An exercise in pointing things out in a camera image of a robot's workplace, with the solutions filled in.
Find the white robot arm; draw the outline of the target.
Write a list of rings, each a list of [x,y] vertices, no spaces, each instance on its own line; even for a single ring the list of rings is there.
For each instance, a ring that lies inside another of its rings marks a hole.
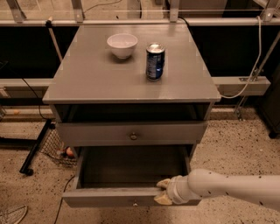
[[[229,176],[206,169],[192,170],[186,176],[166,178],[157,183],[159,205],[182,205],[190,200],[229,196],[280,211],[280,176]]]

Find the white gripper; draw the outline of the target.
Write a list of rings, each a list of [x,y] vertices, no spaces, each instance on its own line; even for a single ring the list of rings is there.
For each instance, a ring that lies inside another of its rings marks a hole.
[[[154,197],[154,200],[163,206],[170,206],[173,203],[180,205],[189,200],[195,199],[195,194],[188,185],[187,176],[176,176],[171,179],[166,178],[157,182],[157,187],[166,188],[166,192],[161,192]]]

